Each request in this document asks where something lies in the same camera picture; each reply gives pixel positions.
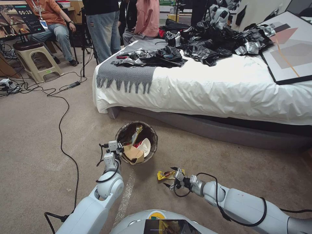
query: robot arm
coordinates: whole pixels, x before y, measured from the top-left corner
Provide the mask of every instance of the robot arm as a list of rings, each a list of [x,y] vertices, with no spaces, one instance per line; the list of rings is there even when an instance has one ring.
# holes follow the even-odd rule
[[[197,176],[181,176],[178,168],[175,178],[182,187],[203,197],[213,206],[221,207],[223,217],[229,221],[252,227],[259,233],[295,234],[312,233],[312,219],[296,219],[283,213],[276,205],[237,189],[227,188],[215,181],[204,182]]]
[[[108,145],[101,147],[106,148],[106,146],[108,150],[103,157],[105,171],[97,180],[97,186],[89,196],[79,202],[57,234],[99,233],[106,222],[111,206],[123,192],[124,183],[120,173],[121,161],[118,157],[118,154],[123,151],[123,147],[117,141],[110,141]]]

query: shoe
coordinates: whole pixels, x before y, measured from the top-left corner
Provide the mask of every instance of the shoe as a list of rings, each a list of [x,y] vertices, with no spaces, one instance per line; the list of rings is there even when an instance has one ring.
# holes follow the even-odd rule
[[[53,59],[56,62],[56,64],[60,64],[61,63],[61,61],[57,57],[54,57]]]
[[[76,60],[70,60],[69,61],[69,63],[73,66],[73,67],[75,67],[76,65],[77,65],[77,61]]]

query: wastebasket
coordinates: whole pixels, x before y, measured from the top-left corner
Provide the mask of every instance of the wastebasket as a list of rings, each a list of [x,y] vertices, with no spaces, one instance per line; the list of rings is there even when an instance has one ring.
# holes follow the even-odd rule
[[[143,164],[143,163],[147,162],[155,154],[155,152],[157,150],[158,136],[157,136],[156,132],[154,131],[154,129],[150,125],[145,123],[145,122],[142,122],[142,121],[132,121],[130,123],[127,123],[125,126],[121,127],[119,129],[119,131],[117,132],[116,137],[115,137],[115,139],[118,142],[122,143],[122,144],[125,143],[125,142],[130,142],[132,135],[136,131],[136,128],[138,126],[140,126],[140,125],[143,126],[143,129],[140,132],[140,134],[138,135],[136,143],[138,143],[138,142],[144,140],[145,138],[147,138],[150,141],[150,152],[144,158],[143,162],[137,163],[135,165],[139,165],[139,164]],[[121,159],[125,163],[129,163],[127,160],[124,159],[123,156],[121,157]]]

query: plastic stool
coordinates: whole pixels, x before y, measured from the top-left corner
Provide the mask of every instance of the plastic stool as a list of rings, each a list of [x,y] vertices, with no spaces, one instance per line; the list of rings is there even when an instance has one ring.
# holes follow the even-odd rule
[[[59,68],[50,53],[44,47],[43,43],[27,41],[24,43],[15,43],[13,45],[13,48],[15,49],[16,54],[22,62],[26,73],[30,75],[36,82],[44,82],[44,76],[52,72],[56,72],[59,75],[63,74],[62,70]],[[46,67],[51,67],[39,71],[36,67],[36,64],[32,60],[32,55],[34,53],[39,53]]]

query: gray bed frame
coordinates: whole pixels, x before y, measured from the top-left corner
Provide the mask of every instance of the gray bed frame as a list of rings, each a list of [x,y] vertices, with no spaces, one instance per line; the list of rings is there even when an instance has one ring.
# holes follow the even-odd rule
[[[134,107],[111,107],[108,108],[109,117],[116,119],[120,109],[149,116],[203,137],[250,147],[270,150],[306,150],[312,146],[312,137],[308,136],[239,127],[169,112],[153,112]]]

